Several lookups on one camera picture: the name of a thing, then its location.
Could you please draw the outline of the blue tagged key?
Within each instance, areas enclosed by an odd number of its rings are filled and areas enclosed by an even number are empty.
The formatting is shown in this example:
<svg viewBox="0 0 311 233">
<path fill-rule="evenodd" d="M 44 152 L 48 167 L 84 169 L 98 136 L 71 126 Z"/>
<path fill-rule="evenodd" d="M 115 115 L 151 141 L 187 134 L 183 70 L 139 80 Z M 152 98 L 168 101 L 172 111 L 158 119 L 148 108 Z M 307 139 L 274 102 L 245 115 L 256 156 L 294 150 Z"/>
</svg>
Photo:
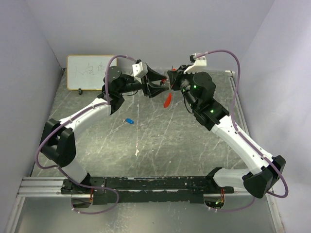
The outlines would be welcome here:
<svg viewBox="0 0 311 233">
<path fill-rule="evenodd" d="M 129 123 L 129 124 L 131 124 L 131 125 L 134 124 L 134 121 L 132 119 L 130 119 L 130 118 L 126 118 L 124 121 Z"/>
</svg>

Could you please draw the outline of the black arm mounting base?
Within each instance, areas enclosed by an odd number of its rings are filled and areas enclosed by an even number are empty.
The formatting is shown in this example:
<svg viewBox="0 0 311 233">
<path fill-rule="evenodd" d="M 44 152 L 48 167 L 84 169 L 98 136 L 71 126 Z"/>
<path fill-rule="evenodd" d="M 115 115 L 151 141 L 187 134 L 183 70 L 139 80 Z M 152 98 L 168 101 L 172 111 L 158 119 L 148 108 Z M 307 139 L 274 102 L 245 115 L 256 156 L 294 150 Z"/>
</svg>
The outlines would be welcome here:
<svg viewBox="0 0 311 233">
<path fill-rule="evenodd" d="M 116 194 L 103 190 L 105 187 L 118 192 L 119 203 L 185 201 L 203 204 L 207 194 L 220 196 L 222 193 L 234 192 L 233 187 L 219 187 L 209 176 L 88 177 L 86 180 L 85 184 L 92 188 L 81 187 L 65 179 L 60 189 L 61 194 L 88 195 L 93 198 L 95 205 L 115 203 Z"/>
</svg>

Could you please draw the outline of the grey keyring holder red handle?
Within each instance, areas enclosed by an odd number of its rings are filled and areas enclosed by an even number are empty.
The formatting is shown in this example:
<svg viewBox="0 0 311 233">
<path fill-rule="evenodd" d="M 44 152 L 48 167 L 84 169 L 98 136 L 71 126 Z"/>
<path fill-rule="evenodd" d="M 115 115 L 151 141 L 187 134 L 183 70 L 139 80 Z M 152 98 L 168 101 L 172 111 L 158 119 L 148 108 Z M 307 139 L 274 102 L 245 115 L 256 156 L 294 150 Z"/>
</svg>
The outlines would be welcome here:
<svg viewBox="0 0 311 233">
<path fill-rule="evenodd" d="M 161 85 L 162 85 L 162 84 L 165 84 L 166 81 L 167 81 L 167 79 L 162 79 L 161 82 L 160 82 L 160 84 L 161 84 Z M 169 93 L 168 93 L 168 96 L 167 96 L 167 98 L 166 98 L 166 100 L 165 100 L 164 103 L 163 103 L 163 107 L 164 107 L 164 108 L 168 108 L 168 107 L 170 106 L 170 104 L 171 104 L 171 102 L 172 102 L 172 98 L 173 98 L 172 92 L 169 92 Z"/>
</svg>

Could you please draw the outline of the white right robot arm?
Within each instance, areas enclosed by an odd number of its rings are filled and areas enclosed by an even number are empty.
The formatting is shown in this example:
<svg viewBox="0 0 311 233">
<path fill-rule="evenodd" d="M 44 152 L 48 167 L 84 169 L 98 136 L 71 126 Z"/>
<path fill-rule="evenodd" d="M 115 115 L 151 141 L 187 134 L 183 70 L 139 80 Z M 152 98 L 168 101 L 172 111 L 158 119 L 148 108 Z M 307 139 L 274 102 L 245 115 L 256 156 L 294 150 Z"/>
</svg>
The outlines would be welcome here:
<svg viewBox="0 0 311 233">
<path fill-rule="evenodd" d="M 282 177 L 285 159 L 264 150 L 231 120 L 230 112 L 214 99 L 216 85 L 208 73 L 169 70 L 168 77 L 171 89 L 181 91 L 195 119 L 225 141 L 247 166 L 246 169 L 215 169 L 206 181 L 207 190 L 217 193 L 222 187 L 231 186 L 244 188 L 255 198 L 263 198 Z"/>
</svg>

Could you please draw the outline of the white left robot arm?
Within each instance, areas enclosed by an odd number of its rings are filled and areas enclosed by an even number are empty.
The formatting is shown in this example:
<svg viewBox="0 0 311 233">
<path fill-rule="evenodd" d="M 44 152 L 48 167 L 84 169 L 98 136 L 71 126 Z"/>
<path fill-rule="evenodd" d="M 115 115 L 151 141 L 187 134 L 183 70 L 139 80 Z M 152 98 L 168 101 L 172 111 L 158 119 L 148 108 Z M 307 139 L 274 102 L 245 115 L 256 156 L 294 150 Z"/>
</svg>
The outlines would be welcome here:
<svg viewBox="0 0 311 233">
<path fill-rule="evenodd" d="M 38 151 L 55 163 L 73 182 L 80 194 L 90 190 L 90 174 L 76 159 L 76 139 L 98 120 L 115 113 L 124 102 L 124 94 L 143 91 L 153 98 L 169 88 L 164 84 L 166 76 L 152 70 L 147 64 L 139 70 L 135 64 L 133 74 L 123 74 L 117 66 L 107 70 L 102 92 L 86 107 L 62 120 L 49 119 L 43 130 Z"/>
</svg>

